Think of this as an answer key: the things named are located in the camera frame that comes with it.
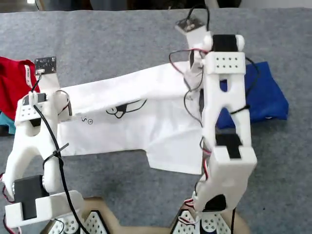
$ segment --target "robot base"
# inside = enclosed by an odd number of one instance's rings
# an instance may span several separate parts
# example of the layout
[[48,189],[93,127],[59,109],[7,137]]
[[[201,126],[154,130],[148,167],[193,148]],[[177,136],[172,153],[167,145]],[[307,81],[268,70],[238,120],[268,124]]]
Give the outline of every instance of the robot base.
[[[83,197],[82,195],[73,190],[69,191],[73,206],[76,212],[83,209]],[[37,217],[23,220],[22,218],[22,205],[21,203],[14,203],[12,205],[5,206],[6,224],[9,228],[21,227],[32,223],[39,223],[47,221],[59,216],[67,216],[71,214],[71,210],[67,203],[65,193],[53,194],[36,199]]]
[[[89,222],[88,220],[91,218],[90,213],[93,211],[98,211],[103,218],[103,222],[104,222],[103,225],[105,228],[107,228],[108,234],[124,234],[124,233],[127,233],[127,234],[173,234],[173,233],[183,234],[182,232],[178,232],[178,231],[174,232],[175,228],[177,227],[176,224],[180,225],[180,223],[177,222],[177,219],[174,220],[173,225],[170,228],[123,227],[119,224],[118,219],[114,216],[112,211],[107,207],[106,203],[103,201],[102,198],[92,197],[92,198],[86,198],[84,201],[85,201],[84,202],[84,211],[82,212],[82,217],[86,220],[86,222],[85,222],[86,228],[88,227],[87,226],[87,223]],[[186,207],[182,207],[181,210],[179,211],[178,215],[180,215],[181,212],[185,212],[184,215],[190,214],[190,212],[186,210]],[[214,214],[208,214],[208,216],[207,217],[204,216],[202,220],[203,220],[204,228],[206,226],[212,228],[213,225],[211,223],[211,220],[213,220],[214,224],[216,224],[216,225],[219,222],[219,225],[216,226],[219,228],[219,232],[208,232],[208,233],[231,234],[229,231],[230,229],[228,229],[228,227],[231,225],[231,219],[232,219],[232,212],[225,212],[225,213],[222,213],[221,215],[216,214],[216,216]],[[51,233],[50,231],[53,229],[53,226],[55,224],[57,224],[57,223],[51,221],[44,228],[44,230],[41,233],[42,234]],[[192,227],[192,226],[187,226],[187,229],[185,229],[185,230],[190,231],[189,227]],[[236,234],[250,234],[250,230],[249,230],[246,222],[238,214],[235,215],[234,233],[236,233]]]

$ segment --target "gray felt surface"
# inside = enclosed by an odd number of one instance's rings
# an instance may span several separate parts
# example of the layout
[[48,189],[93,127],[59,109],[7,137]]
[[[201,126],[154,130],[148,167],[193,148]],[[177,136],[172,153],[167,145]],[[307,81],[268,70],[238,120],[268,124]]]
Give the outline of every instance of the gray felt surface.
[[[195,13],[205,19],[204,11]],[[185,38],[173,29],[186,14],[184,10],[1,14],[0,55],[11,59],[57,55],[61,86],[112,78],[166,63],[170,51],[186,48]],[[240,32],[247,56],[269,62],[290,104],[288,121],[252,127],[258,166],[237,209],[255,234],[312,230],[311,25],[310,9],[211,12],[211,30]],[[12,144],[12,137],[0,138],[0,171]],[[42,172],[38,159],[27,175]],[[104,197],[123,225],[169,226],[198,179],[150,169],[143,151],[67,157],[65,173],[71,189]],[[4,200],[0,206],[3,215]],[[23,233],[39,233],[43,225],[25,227]]]

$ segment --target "red wire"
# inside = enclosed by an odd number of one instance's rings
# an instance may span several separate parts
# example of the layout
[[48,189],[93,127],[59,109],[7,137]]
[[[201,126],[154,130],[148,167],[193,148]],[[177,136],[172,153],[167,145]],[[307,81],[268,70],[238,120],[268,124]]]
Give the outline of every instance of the red wire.
[[189,224],[186,224],[186,225],[192,225],[192,226],[194,226],[194,227],[195,227],[195,224],[190,223],[190,221],[188,221],[187,219],[182,218],[182,217],[180,217],[180,219],[182,219],[182,220],[183,220],[184,222],[186,222],[186,223],[189,223]]
[[207,172],[207,160],[204,160],[204,172],[205,172],[205,176],[206,176],[206,180],[208,179],[208,172]]
[[3,216],[3,225],[4,225],[4,228],[7,230],[7,232],[9,233],[9,234],[15,234],[7,225],[6,225],[6,222],[5,222],[5,214],[4,214],[4,216]]
[[8,202],[10,202],[11,204],[14,203],[14,201],[10,201],[9,197],[5,194],[5,190],[6,190],[6,187],[5,187],[5,185],[4,185],[3,188],[2,188],[2,194],[3,194],[4,198],[5,198]]

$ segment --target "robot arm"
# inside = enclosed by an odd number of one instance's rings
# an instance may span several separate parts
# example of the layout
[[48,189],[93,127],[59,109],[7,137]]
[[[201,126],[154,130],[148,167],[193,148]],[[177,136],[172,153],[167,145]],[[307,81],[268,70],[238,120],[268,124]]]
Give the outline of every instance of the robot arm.
[[[241,35],[211,36],[210,32],[202,35],[203,43],[196,44],[194,48],[208,53],[202,58],[198,50],[193,50],[191,67],[185,79],[191,87],[198,85],[200,80],[196,74],[203,67],[203,139],[212,153],[206,168],[207,175],[203,175],[196,184],[192,199],[196,212],[218,213],[237,206],[257,159],[251,146],[250,117],[245,97],[244,38]],[[227,82],[226,92],[220,89],[220,82],[224,80]],[[235,134],[215,133],[222,108],[231,113]]]
[[[9,196],[14,198],[14,203],[5,207],[6,224],[9,228],[71,213],[65,193],[50,195],[60,186],[59,159],[54,156],[56,146],[51,135],[57,136],[58,123],[70,117],[69,97],[63,95],[63,91],[59,92],[55,73],[56,58],[40,58],[36,61],[39,63],[36,64],[38,79],[42,79],[39,84],[41,93],[29,92],[18,101],[13,150],[3,175],[5,188]],[[41,118],[40,112],[50,129]],[[24,177],[29,163],[37,155],[44,161],[43,175]],[[74,209],[78,211],[83,206],[82,195],[77,191],[70,191],[69,194]]]

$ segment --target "wire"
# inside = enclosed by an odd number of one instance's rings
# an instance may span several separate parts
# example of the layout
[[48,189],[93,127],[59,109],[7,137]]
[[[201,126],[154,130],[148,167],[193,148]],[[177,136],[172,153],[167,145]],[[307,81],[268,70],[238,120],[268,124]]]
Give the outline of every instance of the wire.
[[258,79],[259,79],[259,77],[260,77],[260,70],[259,70],[258,66],[255,64],[255,62],[252,61],[250,58],[245,57],[245,59],[246,59],[248,62],[250,62],[250,63],[252,64],[252,66],[253,66],[253,67],[256,69],[256,71],[257,71],[257,76],[256,76],[255,79],[253,80],[251,86],[250,86],[250,87],[247,89],[247,91],[246,91],[246,97],[248,97],[250,91],[255,87],[255,85],[256,85],[257,82],[258,82]]
[[34,105],[34,109],[38,112],[38,114],[40,115],[40,117],[42,118],[44,124],[46,125],[50,135],[51,135],[51,138],[52,138],[52,141],[55,145],[55,148],[56,148],[56,151],[57,151],[57,158],[58,158],[58,162],[59,162],[59,171],[60,171],[60,176],[61,176],[61,180],[62,180],[62,184],[63,184],[63,187],[64,187],[64,191],[65,191],[65,194],[66,194],[66,198],[67,198],[67,201],[68,201],[68,205],[70,207],[70,210],[72,211],[74,217],[75,217],[75,220],[76,222],[78,223],[78,225],[80,226],[80,228],[85,232],[85,234],[90,234],[87,229],[83,226],[83,224],[81,223],[80,219],[78,218],[78,215],[75,211],[75,208],[73,206],[73,203],[72,203],[72,200],[70,198],[70,195],[69,195],[69,191],[68,191],[68,188],[67,188],[67,184],[66,184],[66,179],[65,179],[65,174],[64,174],[64,162],[63,160],[61,159],[61,154],[59,152],[60,148],[59,148],[59,144],[58,144],[58,141],[47,121],[47,119],[44,117],[43,113],[39,110],[39,108]]
[[187,219],[185,219],[185,218],[183,218],[183,217],[181,217],[181,216],[179,216],[178,218],[177,218],[181,223],[183,223],[183,224],[185,224],[185,225],[192,225],[192,226],[194,226],[195,227],[195,224],[197,224],[199,221],[200,221],[200,219],[198,220],[198,221],[195,221],[195,222],[190,222],[190,221],[188,221]]
[[203,168],[204,168],[204,173],[205,173],[205,177],[206,177],[206,180],[207,180],[208,179],[207,160],[204,160]]
[[235,219],[235,211],[236,211],[236,207],[234,208],[234,210],[233,210],[233,212],[232,212],[231,234],[234,234],[234,219]]
[[211,152],[210,152],[209,150],[206,150],[206,149],[204,148],[204,146],[201,145],[201,143],[203,143],[203,140],[204,140],[204,137],[202,136],[202,138],[201,138],[201,140],[200,140],[200,142],[199,142],[200,148],[202,149],[202,151],[203,151],[206,155],[211,155]]
[[169,62],[170,62],[170,64],[171,64],[179,73],[181,73],[181,74],[183,74],[183,75],[184,75],[184,73],[183,73],[180,69],[178,69],[178,67],[172,62],[172,55],[173,55],[173,54],[176,54],[176,53],[180,53],[180,52],[189,52],[189,51],[199,51],[199,52],[203,52],[203,53],[205,53],[205,54],[208,53],[207,50],[202,50],[202,49],[199,49],[199,48],[184,49],[184,50],[175,50],[175,51],[170,52],[170,53],[169,53]]
[[35,4],[36,4],[36,7],[37,7],[37,10],[40,11],[39,7],[38,7],[38,4],[37,4],[37,0],[35,0]]
[[199,4],[196,4],[195,6],[193,6],[193,7],[190,9],[190,11],[189,11],[189,13],[188,13],[186,19],[189,20],[190,17],[191,17],[192,12],[194,11],[194,9],[195,9],[196,7],[199,7],[199,6],[204,7],[204,8],[206,9],[206,11],[207,11],[207,24],[206,24],[206,29],[207,29],[207,31],[209,31],[210,11],[209,11],[209,8],[208,8],[208,6],[207,6],[206,4],[199,3]]
[[4,216],[3,216],[2,223],[3,223],[4,228],[6,229],[6,231],[7,231],[9,234],[15,234],[14,231],[13,231],[12,229],[10,229],[10,228],[6,225],[5,214],[4,214]]
[[62,230],[59,232],[59,234],[62,234],[65,228],[65,223],[57,218],[55,218],[54,220],[63,224]]
[[31,88],[31,90],[30,90],[31,92],[33,92],[35,90],[35,88],[37,87],[37,85],[38,85],[39,81],[41,80],[41,78],[42,78],[42,74],[40,74],[40,76],[39,76],[38,80],[36,81],[35,85]]
[[4,198],[6,199],[6,201],[7,202],[9,202],[9,203],[14,203],[14,201],[11,201],[10,199],[9,199],[9,197],[5,194],[5,191],[6,191],[6,187],[5,187],[5,185],[3,186],[3,188],[2,188],[2,195],[4,196]]
[[56,90],[55,93],[57,93],[57,92],[64,93],[64,94],[66,94],[66,96],[67,96],[67,103],[66,103],[66,105],[63,107],[63,109],[61,110],[61,112],[58,113],[58,115],[59,115],[60,113],[62,113],[62,112],[69,106],[70,97],[69,97],[69,94],[68,94],[66,91],[64,91],[64,90],[61,90],[61,89],[60,89],[60,90]]

